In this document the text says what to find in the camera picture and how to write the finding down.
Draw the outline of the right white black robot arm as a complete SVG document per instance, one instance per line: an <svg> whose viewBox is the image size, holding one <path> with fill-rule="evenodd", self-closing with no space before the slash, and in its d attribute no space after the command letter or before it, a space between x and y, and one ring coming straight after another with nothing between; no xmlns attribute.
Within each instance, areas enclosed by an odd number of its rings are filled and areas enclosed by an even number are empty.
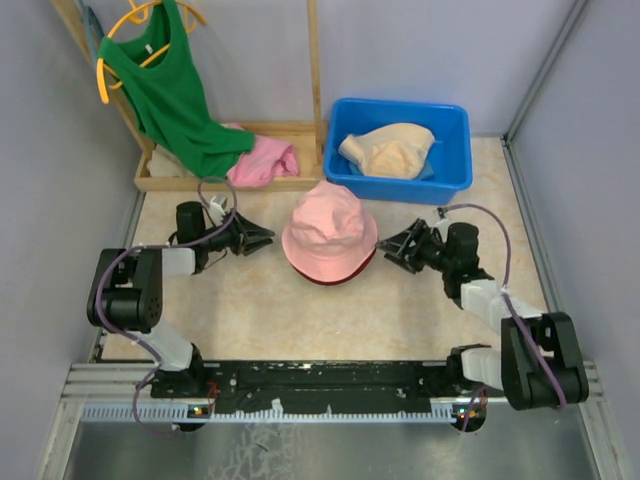
<svg viewBox="0 0 640 480"><path fill-rule="evenodd" d="M561 409L588 399L586 369L571 317L513 298L481 267L476 226L441 220L431 227L418 219L377 247L385 259L409 273L424 268L439 272L446 297L499 335L498 348L452 348L446 380L454 393L466 396L478 387L490 387L518 411Z"/></svg>

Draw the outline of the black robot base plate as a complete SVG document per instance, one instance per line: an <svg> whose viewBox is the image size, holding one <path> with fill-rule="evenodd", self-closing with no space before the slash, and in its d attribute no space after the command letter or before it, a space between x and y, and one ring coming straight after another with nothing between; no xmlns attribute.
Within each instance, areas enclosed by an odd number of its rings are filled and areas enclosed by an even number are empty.
<svg viewBox="0 0 640 480"><path fill-rule="evenodd" d="M150 385L154 399L200 399L191 419L435 421L462 432L483 426L489 400L442 361L198 362Z"/></svg>

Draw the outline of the yellow clothes hanger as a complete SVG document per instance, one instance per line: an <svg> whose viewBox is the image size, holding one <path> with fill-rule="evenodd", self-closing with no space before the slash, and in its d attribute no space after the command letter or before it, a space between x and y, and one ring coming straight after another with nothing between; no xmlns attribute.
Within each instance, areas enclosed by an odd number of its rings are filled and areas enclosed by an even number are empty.
<svg viewBox="0 0 640 480"><path fill-rule="evenodd" d="M126 24L140 26L148 22L151 19L154 8L160 4L162 4L162 1L148 1L140 5L137 5L134 1L129 1L130 10L115 22L106 34L106 39L114 40ZM191 4L185 1L176 1L176 5L183 10L182 20L187 34L193 33L199 25L208 25L204 15ZM115 73L115 70L107 65L101 54L97 55L95 75L100 100L103 104L108 105L111 100L111 91L120 89L122 81Z"/></svg>

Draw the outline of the pink crumpled garment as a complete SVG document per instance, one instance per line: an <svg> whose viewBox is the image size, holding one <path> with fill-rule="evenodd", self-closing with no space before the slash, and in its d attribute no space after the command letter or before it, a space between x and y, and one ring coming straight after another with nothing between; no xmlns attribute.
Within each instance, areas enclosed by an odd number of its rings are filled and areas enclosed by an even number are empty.
<svg viewBox="0 0 640 480"><path fill-rule="evenodd" d="M255 137L252 150L242 154L227 172L233 186L249 188L267 186L274 178L298 175L294 146L290 142L261 135Z"/></svg>

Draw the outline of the blue plastic bin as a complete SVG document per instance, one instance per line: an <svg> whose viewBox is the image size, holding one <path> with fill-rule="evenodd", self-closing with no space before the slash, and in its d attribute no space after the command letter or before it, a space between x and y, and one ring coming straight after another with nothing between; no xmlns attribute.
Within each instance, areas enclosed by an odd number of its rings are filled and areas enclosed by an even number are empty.
<svg viewBox="0 0 640 480"><path fill-rule="evenodd" d="M338 148L349 135L366 134L392 123L428 128L435 144L428 161L429 180L409 181L352 175ZM456 105L394 100L342 98L334 103L326 140L323 170L327 180L349 188L357 197L442 206L473 182L471 137L466 110Z"/></svg>

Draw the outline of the beige bucket hat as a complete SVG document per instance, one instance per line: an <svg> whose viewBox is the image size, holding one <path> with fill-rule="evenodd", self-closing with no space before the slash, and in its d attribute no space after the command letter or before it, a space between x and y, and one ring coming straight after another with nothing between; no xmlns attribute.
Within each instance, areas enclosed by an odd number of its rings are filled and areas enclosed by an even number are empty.
<svg viewBox="0 0 640 480"><path fill-rule="evenodd" d="M365 170L373 163L429 162L428 154L434 144L435 136L428 128L413 123L393 123L363 135L349 134L338 152Z"/></svg>

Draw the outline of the wooden clothes rack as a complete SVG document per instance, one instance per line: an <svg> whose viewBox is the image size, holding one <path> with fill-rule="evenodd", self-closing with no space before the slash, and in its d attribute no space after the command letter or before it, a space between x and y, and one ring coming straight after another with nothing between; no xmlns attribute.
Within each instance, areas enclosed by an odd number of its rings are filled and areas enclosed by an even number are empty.
<svg viewBox="0 0 640 480"><path fill-rule="evenodd" d="M241 126L253 133L289 141L293 144L299 166L299 174L294 177L277 177L263 189L272 192L303 191L313 187L323 178L322 162L327 139L328 124L323 119L320 86L319 35L317 23L317 3L306 3L309 59L311 73L311 99L313 102L312 121L284 122L243 122ZM155 144L141 135L129 102L112 84L99 82L99 95L115 106L124 120L142 154L134 177L135 186L141 192L193 191L197 180L191 177L152 177L148 171Z"/></svg>

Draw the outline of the dark red bucket hat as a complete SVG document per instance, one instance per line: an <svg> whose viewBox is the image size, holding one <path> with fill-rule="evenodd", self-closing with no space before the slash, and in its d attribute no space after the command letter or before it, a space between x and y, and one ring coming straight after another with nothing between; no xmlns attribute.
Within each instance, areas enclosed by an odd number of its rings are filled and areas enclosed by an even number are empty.
<svg viewBox="0 0 640 480"><path fill-rule="evenodd" d="M372 252L364 261L363 263L348 277L342 278L340 280L335 280L335 281L321 281L318 279L314 279L306 274L304 274L303 272L301 272L300 270L296 269L295 267L292 267L293 270L300 275L302 278L304 278L305 280L316 284L316 285L320 285L320 286L327 286L327 287L331 287L331 286L337 286L337 285L341 285L344 283L347 283L351 280L353 280L354 278L358 277L371 263L371 261L373 260L373 258L375 257L376 252Z"/></svg>

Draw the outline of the pink bucket hat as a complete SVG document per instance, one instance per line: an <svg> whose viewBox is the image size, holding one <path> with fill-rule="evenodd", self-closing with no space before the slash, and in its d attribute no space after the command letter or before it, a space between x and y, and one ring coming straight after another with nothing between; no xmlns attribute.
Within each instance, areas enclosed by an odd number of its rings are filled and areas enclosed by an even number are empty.
<svg viewBox="0 0 640 480"><path fill-rule="evenodd" d="M281 235L289 264L321 281L350 276L378 239L377 223L361 200L326 180L296 202Z"/></svg>

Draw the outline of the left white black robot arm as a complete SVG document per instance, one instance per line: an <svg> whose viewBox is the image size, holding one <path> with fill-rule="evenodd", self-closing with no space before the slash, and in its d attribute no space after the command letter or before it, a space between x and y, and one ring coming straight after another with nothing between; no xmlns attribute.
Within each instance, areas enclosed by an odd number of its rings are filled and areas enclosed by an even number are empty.
<svg viewBox="0 0 640 480"><path fill-rule="evenodd" d="M217 205L176 207L176 231L162 248L104 249L87 301L89 322L124 336L152 356L154 398L203 396L213 386L199 349L164 314L164 280L203 273L212 253L248 256L274 243L275 233Z"/></svg>

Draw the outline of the teal clothes hanger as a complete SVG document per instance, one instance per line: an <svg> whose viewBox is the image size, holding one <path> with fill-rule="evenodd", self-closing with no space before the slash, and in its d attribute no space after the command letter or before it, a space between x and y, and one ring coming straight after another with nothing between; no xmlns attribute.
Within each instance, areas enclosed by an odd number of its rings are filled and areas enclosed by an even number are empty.
<svg viewBox="0 0 640 480"><path fill-rule="evenodd" d="M96 65L104 31L95 11L83 1L80 1L79 4L88 52L93 65Z"/></svg>

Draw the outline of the green tank top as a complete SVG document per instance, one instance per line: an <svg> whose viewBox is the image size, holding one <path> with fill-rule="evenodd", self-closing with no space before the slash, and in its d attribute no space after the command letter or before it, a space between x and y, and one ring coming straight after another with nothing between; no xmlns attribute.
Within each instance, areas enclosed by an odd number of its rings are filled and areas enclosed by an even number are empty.
<svg viewBox="0 0 640 480"><path fill-rule="evenodd" d="M98 58L122 82L138 131L175 155L193 175L224 177L253 149L252 133L210 117L175 1L153 6L139 37L125 42L103 38Z"/></svg>

